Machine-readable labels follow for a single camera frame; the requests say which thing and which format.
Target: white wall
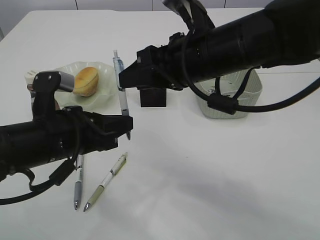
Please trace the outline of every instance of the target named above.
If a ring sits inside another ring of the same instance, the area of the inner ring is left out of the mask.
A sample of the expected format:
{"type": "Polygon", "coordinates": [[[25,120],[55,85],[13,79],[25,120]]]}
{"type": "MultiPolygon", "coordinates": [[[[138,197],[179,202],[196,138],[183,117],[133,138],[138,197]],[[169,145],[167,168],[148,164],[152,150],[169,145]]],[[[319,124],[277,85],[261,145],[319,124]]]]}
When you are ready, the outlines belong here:
{"type": "MultiPolygon", "coordinates": [[[[200,0],[206,8],[265,7],[272,0],[200,0]]],[[[79,10],[163,11],[161,0],[77,0],[79,10]]],[[[4,35],[34,10],[76,10],[76,0],[0,0],[0,28],[4,35]]]]}
{"type": "MultiPolygon", "coordinates": [[[[207,9],[224,8],[225,6],[225,0],[200,0],[200,2],[207,9]]],[[[169,9],[165,5],[163,5],[161,0],[153,0],[153,10],[169,11],[169,9]]]]}
{"type": "Polygon", "coordinates": [[[152,11],[152,0],[77,0],[79,10],[152,11]]]}
{"type": "Polygon", "coordinates": [[[8,34],[34,10],[76,10],[75,0],[0,0],[0,28],[8,34]]]}
{"type": "Polygon", "coordinates": [[[226,8],[264,8],[273,0],[226,0],[226,8]]]}

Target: pen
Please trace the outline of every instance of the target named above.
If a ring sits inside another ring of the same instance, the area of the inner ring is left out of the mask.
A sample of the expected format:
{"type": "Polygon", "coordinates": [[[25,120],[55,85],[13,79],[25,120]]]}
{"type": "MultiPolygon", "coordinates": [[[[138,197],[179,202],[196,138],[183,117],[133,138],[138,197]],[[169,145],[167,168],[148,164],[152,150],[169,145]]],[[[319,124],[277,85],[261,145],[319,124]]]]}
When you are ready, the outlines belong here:
{"type": "Polygon", "coordinates": [[[85,155],[79,155],[76,160],[76,173],[77,173],[77,181],[74,185],[74,210],[77,210],[81,204],[82,198],[82,182],[84,179],[84,162],[85,162],[85,155]]]}
{"type": "MultiPolygon", "coordinates": [[[[128,101],[127,101],[127,94],[126,90],[120,87],[120,82],[119,82],[119,74],[124,70],[124,63],[118,56],[118,51],[113,50],[114,58],[113,58],[113,65],[114,65],[114,71],[115,71],[115,78],[116,78],[116,83],[118,87],[118,94],[119,94],[119,101],[120,101],[120,108],[121,108],[121,113],[123,116],[129,116],[129,108],[128,108],[128,101]]],[[[127,138],[130,140],[131,139],[131,132],[126,133],[127,138]]]]}
{"type": "Polygon", "coordinates": [[[118,172],[120,171],[120,169],[125,165],[125,163],[127,162],[127,157],[128,157],[128,153],[126,152],[114,164],[113,168],[108,172],[106,177],[102,180],[100,185],[96,188],[96,190],[94,191],[92,196],[89,198],[88,202],[84,206],[84,209],[83,209],[84,212],[87,211],[88,209],[90,209],[93,206],[93,204],[95,204],[95,202],[98,200],[100,195],[103,193],[103,191],[105,190],[107,185],[110,183],[111,179],[115,175],[117,175],[118,172]]]}

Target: white table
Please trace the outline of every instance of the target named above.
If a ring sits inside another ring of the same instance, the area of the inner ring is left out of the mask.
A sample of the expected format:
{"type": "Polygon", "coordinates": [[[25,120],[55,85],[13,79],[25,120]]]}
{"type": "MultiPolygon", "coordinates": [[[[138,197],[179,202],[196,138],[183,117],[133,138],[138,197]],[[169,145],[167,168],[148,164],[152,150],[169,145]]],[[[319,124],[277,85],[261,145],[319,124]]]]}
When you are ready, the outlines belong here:
{"type": "MultiPolygon", "coordinates": [[[[259,9],[210,9],[221,25],[259,9]]],[[[128,66],[136,51],[185,31],[172,12],[34,11],[0,42],[0,125],[30,121],[24,73],[76,61],[128,66]]],[[[300,91],[320,74],[314,61],[261,70],[259,105],[300,91]]],[[[287,109],[245,119],[205,118],[189,89],[168,91],[167,108],[140,108],[128,91],[132,141],[87,156],[83,202],[118,157],[128,162],[88,212],[75,211],[75,174],[34,199],[0,207],[5,240],[318,240],[320,238],[320,91],[287,109]]],[[[119,114],[115,97],[105,114],[119,114]]],[[[34,168],[37,183],[60,164],[34,168]]],[[[2,198],[26,193],[8,177],[2,198]]]]}

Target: black robotic arm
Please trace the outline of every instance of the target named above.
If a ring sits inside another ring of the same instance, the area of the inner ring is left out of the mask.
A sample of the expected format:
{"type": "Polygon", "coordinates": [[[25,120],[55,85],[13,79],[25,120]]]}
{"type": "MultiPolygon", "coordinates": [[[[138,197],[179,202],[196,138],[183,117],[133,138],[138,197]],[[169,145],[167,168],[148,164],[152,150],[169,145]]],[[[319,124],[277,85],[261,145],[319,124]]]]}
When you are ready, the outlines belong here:
{"type": "Polygon", "coordinates": [[[277,105],[239,106],[235,98],[207,96],[194,83],[252,68],[309,63],[320,57],[320,1],[275,0],[265,9],[215,27],[197,0],[164,0],[189,33],[148,46],[119,75],[122,88],[182,90],[190,87],[208,106],[225,113],[268,112],[287,107],[320,87],[320,79],[277,105]]]}

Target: bread roll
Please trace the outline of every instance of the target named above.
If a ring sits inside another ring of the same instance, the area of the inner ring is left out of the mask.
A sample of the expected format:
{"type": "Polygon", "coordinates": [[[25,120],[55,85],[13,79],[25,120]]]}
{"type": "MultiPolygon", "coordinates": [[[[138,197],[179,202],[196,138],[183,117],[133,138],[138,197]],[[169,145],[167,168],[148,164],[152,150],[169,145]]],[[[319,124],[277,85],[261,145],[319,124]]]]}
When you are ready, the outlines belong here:
{"type": "Polygon", "coordinates": [[[84,97],[90,97],[96,93],[98,81],[98,70],[95,67],[86,67],[75,76],[73,93],[84,97]]]}

